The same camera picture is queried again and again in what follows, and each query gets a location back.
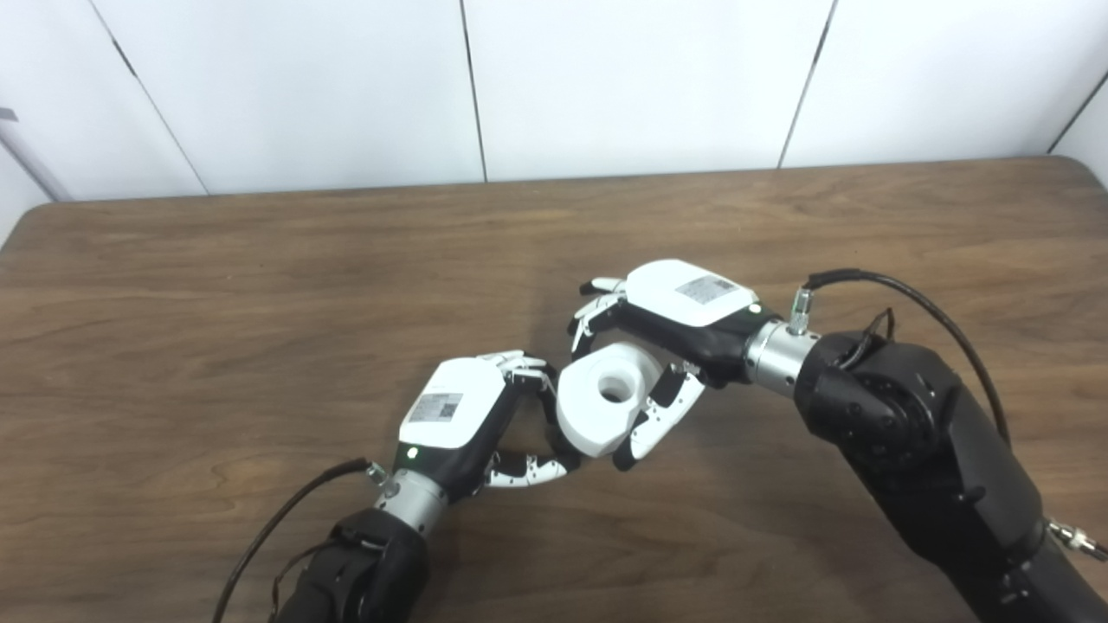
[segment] barcode label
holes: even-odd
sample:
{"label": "barcode label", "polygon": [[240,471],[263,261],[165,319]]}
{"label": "barcode label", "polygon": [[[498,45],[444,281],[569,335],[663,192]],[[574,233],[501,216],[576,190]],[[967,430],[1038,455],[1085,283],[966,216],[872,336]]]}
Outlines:
{"label": "barcode label", "polygon": [[712,300],[739,289],[739,286],[716,275],[705,275],[677,288],[677,294],[684,294],[700,305],[707,305]]}
{"label": "barcode label", "polygon": [[424,394],[412,407],[412,422],[449,422],[462,401],[461,394]]}

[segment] tabletop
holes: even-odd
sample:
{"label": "tabletop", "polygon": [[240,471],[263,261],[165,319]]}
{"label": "tabletop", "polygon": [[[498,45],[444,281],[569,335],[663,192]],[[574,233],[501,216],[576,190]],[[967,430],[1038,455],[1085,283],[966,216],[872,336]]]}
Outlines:
{"label": "tabletop", "polygon": [[[988,365],[1047,511],[1108,539],[1108,195],[1074,161],[63,203],[0,253],[0,620],[208,619],[300,484],[391,460],[439,361],[564,366],[578,284],[664,257],[779,310],[834,267],[920,288]],[[972,376],[875,286],[821,290],[812,328],[889,305],[901,340]],[[542,449],[532,407],[505,445]],[[309,497],[227,621],[266,616],[284,562],[375,497],[361,478]],[[837,450],[753,387],[709,390],[630,472],[484,491],[430,541],[420,622],[972,621]],[[1108,565],[1075,564],[1108,595]]]}

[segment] metal connector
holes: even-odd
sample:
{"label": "metal connector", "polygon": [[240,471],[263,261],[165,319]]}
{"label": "metal connector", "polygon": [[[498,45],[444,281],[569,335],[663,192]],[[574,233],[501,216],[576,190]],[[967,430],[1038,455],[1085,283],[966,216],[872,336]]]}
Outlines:
{"label": "metal connector", "polygon": [[812,312],[812,297],[814,293],[806,287],[797,290],[797,296],[792,299],[792,314],[789,316],[788,331],[791,335],[803,335],[808,330],[808,317]]}
{"label": "metal connector", "polygon": [[1108,562],[1108,550],[1089,539],[1089,535],[1080,528],[1058,523],[1053,519],[1047,520],[1047,522],[1050,534],[1054,534],[1054,538],[1066,548],[1090,555],[1100,562]]}
{"label": "metal connector", "polygon": [[369,467],[366,468],[366,476],[373,481],[373,484],[380,487],[389,479],[389,470],[382,468],[379,463],[369,463]]}

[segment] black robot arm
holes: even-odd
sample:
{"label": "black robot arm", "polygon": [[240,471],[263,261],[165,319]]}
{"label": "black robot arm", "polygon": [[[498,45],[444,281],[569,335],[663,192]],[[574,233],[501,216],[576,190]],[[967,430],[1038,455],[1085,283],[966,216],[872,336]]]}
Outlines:
{"label": "black robot arm", "polygon": [[984,623],[1108,622],[1108,605],[1049,537],[1038,490],[934,351],[822,337],[797,378],[809,430],[834,445],[904,542]]}

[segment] robot finger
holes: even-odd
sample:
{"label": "robot finger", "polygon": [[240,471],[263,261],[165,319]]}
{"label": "robot finger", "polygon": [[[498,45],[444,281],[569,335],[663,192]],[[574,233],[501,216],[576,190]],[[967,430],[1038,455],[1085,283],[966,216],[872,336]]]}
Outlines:
{"label": "robot finger", "polygon": [[485,477],[485,487],[521,488],[557,480],[581,467],[576,455],[537,457],[520,452],[497,451],[493,455],[492,469]]}

